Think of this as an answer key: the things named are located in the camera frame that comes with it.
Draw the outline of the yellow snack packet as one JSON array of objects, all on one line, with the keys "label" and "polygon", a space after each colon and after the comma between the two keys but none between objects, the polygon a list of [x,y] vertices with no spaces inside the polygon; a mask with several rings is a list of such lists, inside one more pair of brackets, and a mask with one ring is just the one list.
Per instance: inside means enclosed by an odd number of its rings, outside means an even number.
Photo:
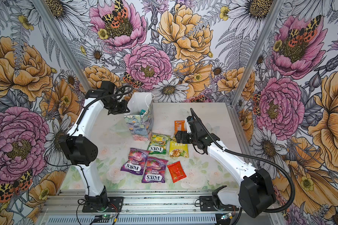
[{"label": "yellow snack packet", "polygon": [[175,138],[171,138],[169,156],[174,158],[175,157],[189,158],[188,145],[177,143]]}]

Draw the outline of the floral paper gift bag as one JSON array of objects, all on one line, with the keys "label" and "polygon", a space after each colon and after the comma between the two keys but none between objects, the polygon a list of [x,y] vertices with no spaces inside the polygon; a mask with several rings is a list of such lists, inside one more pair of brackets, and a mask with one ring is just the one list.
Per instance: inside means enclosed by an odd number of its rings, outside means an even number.
[{"label": "floral paper gift bag", "polygon": [[124,120],[134,141],[150,141],[154,125],[153,94],[150,92],[135,92],[128,102],[129,113],[124,114]]}]

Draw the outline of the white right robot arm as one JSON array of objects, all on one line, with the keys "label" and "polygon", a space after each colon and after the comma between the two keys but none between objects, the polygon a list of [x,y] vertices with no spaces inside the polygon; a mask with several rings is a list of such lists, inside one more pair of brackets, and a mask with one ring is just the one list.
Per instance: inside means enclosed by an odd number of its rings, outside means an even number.
[{"label": "white right robot arm", "polygon": [[191,144],[201,154],[214,158],[239,184],[234,190],[221,186],[212,192],[212,202],[217,210],[236,206],[252,218],[267,210],[275,201],[274,187],[270,175],[264,169],[257,170],[246,163],[238,153],[229,153],[224,143],[215,134],[210,134],[200,119],[186,118],[186,131],[178,131],[178,143]]}]

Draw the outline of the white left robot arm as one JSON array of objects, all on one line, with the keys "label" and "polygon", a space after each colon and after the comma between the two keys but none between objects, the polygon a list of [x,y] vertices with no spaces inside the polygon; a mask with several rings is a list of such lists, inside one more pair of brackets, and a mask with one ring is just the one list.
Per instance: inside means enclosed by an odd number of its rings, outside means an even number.
[{"label": "white left robot arm", "polygon": [[85,94],[84,107],[74,126],[59,138],[65,157],[70,165],[80,172],[87,196],[100,196],[104,190],[95,163],[98,147],[91,139],[94,124],[103,109],[106,109],[109,115],[130,112],[128,101],[124,96],[132,91],[133,87],[130,85],[117,87],[110,81],[102,82],[98,89],[88,90]]}]

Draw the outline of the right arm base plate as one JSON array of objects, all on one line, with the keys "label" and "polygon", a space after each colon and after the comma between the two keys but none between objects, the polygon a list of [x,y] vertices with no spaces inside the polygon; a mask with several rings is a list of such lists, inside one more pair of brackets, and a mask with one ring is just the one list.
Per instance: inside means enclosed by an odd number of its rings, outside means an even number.
[{"label": "right arm base plate", "polygon": [[223,205],[213,196],[200,196],[199,207],[201,211],[238,211],[239,207],[233,205]]}]

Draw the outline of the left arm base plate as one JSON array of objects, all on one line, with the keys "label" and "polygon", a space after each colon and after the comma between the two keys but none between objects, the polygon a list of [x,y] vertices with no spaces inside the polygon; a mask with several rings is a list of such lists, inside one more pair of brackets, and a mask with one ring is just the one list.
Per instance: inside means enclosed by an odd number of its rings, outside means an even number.
[{"label": "left arm base plate", "polygon": [[89,197],[84,203],[82,212],[121,212],[123,201],[123,197]]}]

